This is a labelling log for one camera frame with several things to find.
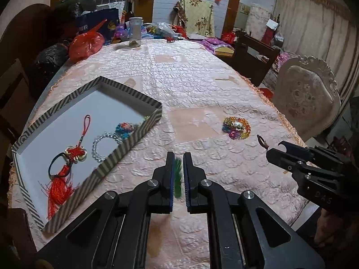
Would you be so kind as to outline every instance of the table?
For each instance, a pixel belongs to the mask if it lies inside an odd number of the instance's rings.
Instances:
[[[31,120],[99,75],[163,103],[160,122],[89,194],[63,227],[105,191],[123,193],[150,179],[153,170],[164,165],[167,151],[180,157],[191,152],[193,163],[205,170],[208,179],[234,192],[253,190],[282,219],[293,223],[307,201],[297,194],[289,173],[267,162],[256,138],[260,134],[273,143],[287,140],[304,145],[275,107],[247,79],[197,43],[147,40],[134,49],[125,44],[104,46],[70,67],[39,102]],[[234,141],[223,133],[221,126],[227,116],[247,119],[252,128],[250,137]],[[28,212],[14,169],[8,195],[11,208],[21,207]],[[40,249],[54,235],[39,231],[29,214],[28,219]],[[147,268],[209,266],[206,216],[187,213],[184,192],[181,199],[174,199],[172,214],[152,216],[147,252]]]

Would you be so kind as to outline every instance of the purple cloth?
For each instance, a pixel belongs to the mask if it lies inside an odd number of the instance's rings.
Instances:
[[[211,54],[215,54],[216,52],[213,46],[228,46],[229,48],[233,49],[230,44],[225,43],[215,37],[206,38],[204,40],[197,40],[196,42],[202,44]]]

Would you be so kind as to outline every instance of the bottle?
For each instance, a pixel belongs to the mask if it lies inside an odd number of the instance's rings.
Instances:
[[[130,21],[130,18],[135,17],[135,14],[132,12],[132,0],[127,0],[128,2],[128,11],[125,15],[125,23]]]

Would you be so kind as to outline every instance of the yellow floral fabric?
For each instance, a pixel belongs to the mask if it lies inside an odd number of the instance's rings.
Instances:
[[[213,4],[206,0],[180,0],[176,9],[179,21],[187,34],[214,37]]]

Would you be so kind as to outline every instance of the ornate upholstered chair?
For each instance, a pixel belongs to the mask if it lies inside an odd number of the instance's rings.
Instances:
[[[292,58],[283,64],[272,102],[303,141],[329,127],[340,110],[334,75],[326,62],[313,56]]]

